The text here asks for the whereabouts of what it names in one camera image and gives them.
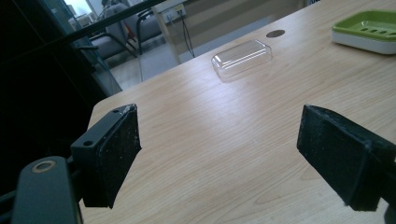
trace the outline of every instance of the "clear plastic container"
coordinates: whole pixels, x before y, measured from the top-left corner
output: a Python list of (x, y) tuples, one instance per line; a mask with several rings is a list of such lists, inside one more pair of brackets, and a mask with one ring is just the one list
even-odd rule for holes
[(271, 48), (259, 40), (249, 40), (212, 58), (213, 68), (219, 77), (232, 77), (272, 59)]

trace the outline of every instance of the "floor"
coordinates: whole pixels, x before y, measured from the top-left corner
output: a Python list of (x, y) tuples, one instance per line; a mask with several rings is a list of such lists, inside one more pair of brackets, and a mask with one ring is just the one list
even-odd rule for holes
[[(194, 47), (193, 51), (195, 57), (228, 43), (244, 34), (257, 30), (266, 24), (268, 24), (267, 19), (255, 21), (202, 46)], [(172, 50), (166, 43), (163, 35), (159, 35), (144, 43), (142, 49), (143, 54), (138, 55), (137, 58), (125, 51), (124, 53), (106, 59), (106, 63), (110, 67), (113, 77), (119, 83), (123, 91), (140, 83), (141, 81), (158, 76), (162, 72), (177, 66), (177, 60), (174, 58)], [(192, 59), (189, 51), (178, 55), (178, 57), (182, 63)]]

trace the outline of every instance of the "chair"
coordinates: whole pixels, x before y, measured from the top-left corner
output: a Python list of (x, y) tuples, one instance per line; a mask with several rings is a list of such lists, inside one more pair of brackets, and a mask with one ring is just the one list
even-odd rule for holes
[[(119, 5), (123, 9), (128, 8), (124, 4)], [(154, 16), (151, 8), (148, 8), (140, 13), (134, 14), (133, 16), (124, 19), (124, 22), (125, 25), (132, 30), (135, 37), (137, 38), (140, 55), (142, 55), (143, 53), (143, 42), (163, 33), (161, 31), (160, 25), (158, 24), (157, 18)]]
[[(122, 8), (120, 4), (109, 7), (105, 12), (105, 18), (115, 15), (120, 12)], [(135, 47), (128, 42), (127, 34), (123, 21), (115, 22), (106, 27), (106, 32), (90, 38), (92, 44), (98, 48), (98, 53), (103, 59), (107, 59), (111, 56), (119, 54), (127, 50), (131, 55), (136, 57), (130, 49), (127, 48), (127, 44), (133, 49)]]

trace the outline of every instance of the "green soap dish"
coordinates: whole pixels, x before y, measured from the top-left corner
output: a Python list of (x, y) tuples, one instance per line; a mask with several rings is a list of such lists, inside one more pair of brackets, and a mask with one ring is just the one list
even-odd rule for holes
[(332, 27), (332, 41), (382, 54), (396, 53), (396, 11), (359, 12)]

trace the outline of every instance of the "wooden table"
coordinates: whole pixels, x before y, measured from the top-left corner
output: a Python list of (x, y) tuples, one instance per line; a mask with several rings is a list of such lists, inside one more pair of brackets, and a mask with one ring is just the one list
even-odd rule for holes
[[(137, 104), (143, 149), (112, 210), (81, 204), (85, 222), (384, 223), (386, 202), (344, 206), (296, 147), (305, 104), (396, 143), (396, 57), (331, 41), (335, 22), (369, 8), (396, 2), (322, 0), (97, 104), (90, 127)], [(251, 39), (273, 59), (220, 80), (211, 58)]]

